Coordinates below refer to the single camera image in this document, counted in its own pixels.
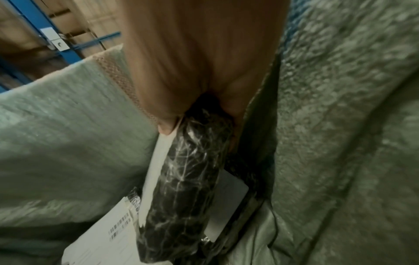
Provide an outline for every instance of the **hand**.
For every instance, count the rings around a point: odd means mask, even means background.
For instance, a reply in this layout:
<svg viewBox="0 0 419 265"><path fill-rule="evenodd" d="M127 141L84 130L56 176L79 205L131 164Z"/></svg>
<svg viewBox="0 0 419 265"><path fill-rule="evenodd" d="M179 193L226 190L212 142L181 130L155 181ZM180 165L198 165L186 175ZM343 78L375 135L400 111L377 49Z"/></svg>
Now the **hand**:
<svg viewBox="0 0 419 265"><path fill-rule="evenodd" d="M279 44L289 0L121 0L124 50L142 107L169 134L202 94L240 134Z"/></svg>

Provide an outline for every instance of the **barcode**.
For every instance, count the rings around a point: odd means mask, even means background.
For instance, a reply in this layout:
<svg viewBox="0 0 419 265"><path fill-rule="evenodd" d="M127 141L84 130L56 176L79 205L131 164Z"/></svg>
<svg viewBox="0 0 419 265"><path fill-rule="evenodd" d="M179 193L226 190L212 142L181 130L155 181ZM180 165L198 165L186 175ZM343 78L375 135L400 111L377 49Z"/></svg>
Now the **barcode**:
<svg viewBox="0 0 419 265"><path fill-rule="evenodd" d="M129 213L127 213L109 230L109 240L112 241L130 222L131 218Z"/></svg>

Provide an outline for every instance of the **plastic wrap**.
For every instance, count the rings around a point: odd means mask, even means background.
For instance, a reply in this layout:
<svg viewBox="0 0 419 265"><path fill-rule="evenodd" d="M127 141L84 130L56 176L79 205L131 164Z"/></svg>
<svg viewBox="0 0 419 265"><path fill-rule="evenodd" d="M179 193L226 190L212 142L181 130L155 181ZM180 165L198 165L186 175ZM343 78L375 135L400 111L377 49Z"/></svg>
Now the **plastic wrap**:
<svg viewBox="0 0 419 265"><path fill-rule="evenodd" d="M226 253L237 242L242 227L262 205L259 182L244 161L237 155L229 155L224 169L243 180L249 191L215 242L203 237L195 254L176 259L174 265L206 265L215 256Z"/></svg>
<svg viewBox="0 0 419 265"><path fill-rule="evenodd" d="M220 169L232 134L232 121L209 96L185 113L140 228L142 262L195 254L208 223Z"/></svg>

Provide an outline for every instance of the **metal rack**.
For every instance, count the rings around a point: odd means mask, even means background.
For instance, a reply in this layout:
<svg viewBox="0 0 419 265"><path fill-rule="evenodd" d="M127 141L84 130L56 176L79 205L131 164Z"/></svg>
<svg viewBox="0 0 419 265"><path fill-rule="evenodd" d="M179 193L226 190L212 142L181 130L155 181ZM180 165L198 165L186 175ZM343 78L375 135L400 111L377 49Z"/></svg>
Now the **metal rack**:
<svg viewBox="0 0 419 265"><path fill-rule="evenodd" d="M52 70L64 68L120 43L115 0L49 0L49 2L0 0L0 2L9 9L8 12L16 16L16 19L26 24L30 31L28 34L37 38L39 42L37 49L45 55L37 58L36 64L53 64ZM57 24L59 19L68 15L71 15L71 19L79 25L77 29L68 28L72 23ZM1 31L0 33L7 38L7 34ZM36 75L25 73L25 69L31 67L36 66L31 64L18 66L0 56L0 93L28 84L44 75L44 73Z"/></svg>

